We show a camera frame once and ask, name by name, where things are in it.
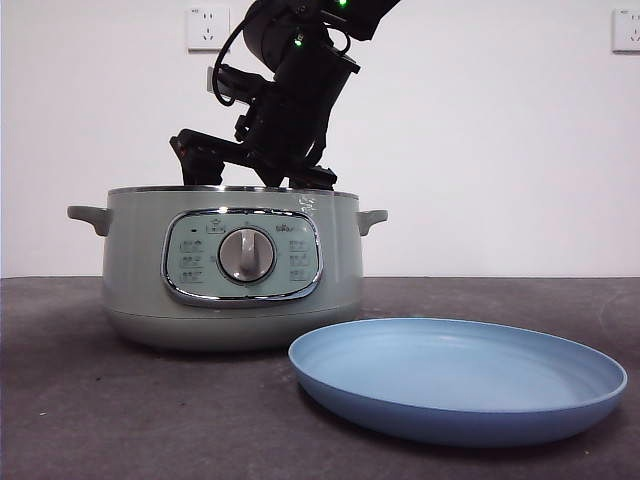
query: plate rim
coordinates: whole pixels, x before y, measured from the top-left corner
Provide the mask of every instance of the plate rim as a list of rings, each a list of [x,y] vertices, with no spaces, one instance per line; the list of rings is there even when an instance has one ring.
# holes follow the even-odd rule
[[[307,372],[305,372],[305,370],[300,366],[299,362],[297,362],[294,359],[293,356],[293,350],[296,347],[296,345],[299,345],[302,341],[304,341],[305,338],[308,338],[312,335],[317,334],[317,332],[320,331],[324,331],[324,330],[328,330],[328,329],[332,329],[332,328],[346,328],[350,325],[356,325],[356,324],[366,324],[366,323],[370,323],[370,322],[386,322],[386,321],[393,321],[393,320],[417,320],[417,321],[438,321],[438,322],[444,322],[444,323],[465,323],[465,324],[476,324],[476,325],[481,325],[481,326],[488,326],[488,327],[492,327],[492,328],[500,328],[500,329],[510,329],[510,330],[518,330],[521,332],[527,332],[530,334],[535,334],[535,335],[542,335],[542,336],[546,336],[546,337],[550,337],[553,338],[555,340],[560,340],[562,342],[567,342],[567,343],[571,343],[574,344],[580,348],[584,348],[587,349],[589,351],[591,351],[592,353],[597,354],[598,356],[602,357],[604,360],[609,361],[613,364],[614,367],[616,367],[618,369],[619,372],[622,373],[622,381],[620,382],[620,384],[611,392],[606,393],[604,395],[600,395],[598,397],[595,397],[592,400],[586,400],[586,401],[582,401],[579,403],[574,403],[574,404],[569,404],[566,406],[558,406],[558,407],[552,407],[552,408],[535,408],[535,409],[496,409],[496,410],[487,410],[487,409],[458,409],[458,408],[439,408],[439,407],[432,407],[432,406],[424,406],[424,405],[415,405],[415,404],[411,404],[411,403],[405,403],[405,402],[398,402],[398,401],[394,401],[394,400],[388,400],[388,399],[383,399],[383,398],[377,398],[377,397],[373,397],[373,396],[368,396],[368,395],[363,395],[361,393],[357,393],[357,392],[353,392],[353,391],[349,391],[349,390],[345,390],[344,388],[340,388],[340,387],[336,387],[335,385],[331,385],[323,380],[319,380],[317,378],[315,378],[314,376],[308,374]],[[453,318],[440,318],[440,317],[388,317],[388,318],[367,318],[367,319],[361,319],[361,320],[354,320],[351,322],[343,322],[343,323],[337,323],[337,324],[333,324],[333,325],[327,325],[324,327],[320,327],[317,328],[315,330],[312,330],[310,332],[305,333],[304,335],[301,335],[300,337],[296,338],[291,345],[289,346],[289,349],[287,350],[287,355],[289,357],[289,361],[291,362],[291,364],[293,365],[293,367],[295,368],[295,370],[297,372],[300,372],[302,374],[304,374],[305,376],[307,376],[308,378],[312,379],[314,382],[317,382],[319,384],[324,385],[325,387],[328,387],[330,389],[333,390],[337,390],[339,392],[348,394],[348,395],[353,395],[359,398],[364,398],[367,400],[373,400],[376,402],[383,402],[383,403],[387,403],[390,405],[396,405],[399,407],[403,407],[403,408],[417,408],[419,410],[432,410],[432,411],[438,411],[438,412],[448,412],[448,413],[457,413],[457,414],[485,414],[485,415],[505,415],[505,414],[513,414],[513,415],[531,415],[531,414],[542,414],[542,413],[549,413],[549,412],[558,412],[558,411],[566,411],[566,410],[576,410],[576,409],[580,409],[580,408],[585,408],[585,407],[590,407],[593,405],[598,405],[600,403],[606,402],[608,400],[611,400],[613,398],[619,397],[624,390],[627,387],[627,383],[628,383],[628,379],[629,376],[626,372],[626,370],[624,369],[624,367],[618,363],[615,359],[613,359],[612,357],[610,357],[609,355],[596,350],[595,348],[592,348],[588,345],[585,345],[583,343],[579,343],[573,340],[568,340],[566,338],[563,337],[559,337],[557,335],[552,335],[550,333],[544,333],[544,332],[538,332],[536,330],[530,330],[527,328],[520,328],[520,327],[512,327],[510,325],[502,325],[499,323],[491,323],[491,322],[480,322],[480,321],[476,321],[476,320],[463,320],[463,319],[453,319]]]

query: cable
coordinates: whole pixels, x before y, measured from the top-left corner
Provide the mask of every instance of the cable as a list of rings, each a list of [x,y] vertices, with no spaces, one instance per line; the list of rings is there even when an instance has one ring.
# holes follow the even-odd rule
[[[218,101],[222,105],[224,105],[225,107],[230,107],[231,105],[233,105],[235,103],[236,99],[234,97],[230,97],[229,100],[226,100],[222,96],[222,94],[220,93],[220,89],[218,88],[218,72],[220,71],[220,67],[222,66],[222,60],[224,59],[225,55],[229,51],[229,48],[231,48],[231,44],[234,42],[236,37],[238,35],[240,35],[240,33],[244,30],[244,27],[246,27],[247,24],[251,20],[253,20],[258,15],[258,13],[260,13],[262,8],[265,5],[267,5],[268,3],[269,2],[262,2],[262,4],[258,5],[253,10],[253,12],[251,12],[246,17],[244,17],[244,19],[238,24],[238,26],[233,30],[233,32],[231,32],[231,35],[229,35],[229,38],[227,38],[227,41],[224,42],[224,45],[220,49],[220,53],[218,54],[218,58],[216,59],[216,63],[213,66],[213,73],[211,74],[211,77],[212,77],[211,83],[212,83],[212,86],[213,86],[214,95],[216,96]]]
[[[326,26],[327,30],[337,30],[338,32],[342,33],[344,35],[344,38],[347,40],[347,45],[340,50],[340,55],[344,55],[346,54],[349,49],[351,48],[351,37],[349,36],[349,34],[347,32],[345,32],[344,30],[342,30],[341,28],[338,27],[334,27],[333,25],[327,25]]]

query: cooker handle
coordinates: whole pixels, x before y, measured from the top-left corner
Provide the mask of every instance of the cooker handle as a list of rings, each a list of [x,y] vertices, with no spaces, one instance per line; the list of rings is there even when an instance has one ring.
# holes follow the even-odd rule
[[[376,223],[386,222],[389,219],[389,212],[386,210],[359,212],[357,215],[361,237],[366,237],[369,234],[369,229]]]
[[[80,207],[73,205],[67,208],[67,216],[73,220],[82,220],[93,225],[96,233],[101,237],[109,234],[111,225],[111,210],[107,208]]]

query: brand logo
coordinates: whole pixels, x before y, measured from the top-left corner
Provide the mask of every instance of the brand logo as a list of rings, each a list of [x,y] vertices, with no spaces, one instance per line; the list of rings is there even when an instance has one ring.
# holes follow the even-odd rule
[[[287,225],[286,223],[283,223],[282,225],[276,225],[276,232],[280,233],[280,232],[300,232],[301,228],[300,227],[290,227],[289,225]]]

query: cooker lid rim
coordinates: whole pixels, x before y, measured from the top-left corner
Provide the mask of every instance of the cooker lid rim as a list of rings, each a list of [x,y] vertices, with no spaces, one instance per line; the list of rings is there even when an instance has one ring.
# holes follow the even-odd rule
[[[214,186],[214,185],[163,185],[147,187],[123,187],[109,190],[109,195],[121,193],[141,192],[254,192],[254,193],[302,193],[312,195],[328,195],[332,197],[347,197],[358,200],[353,193],[334,192],[333,190],[294,189],[274,187],[243,187],[243,186]]]

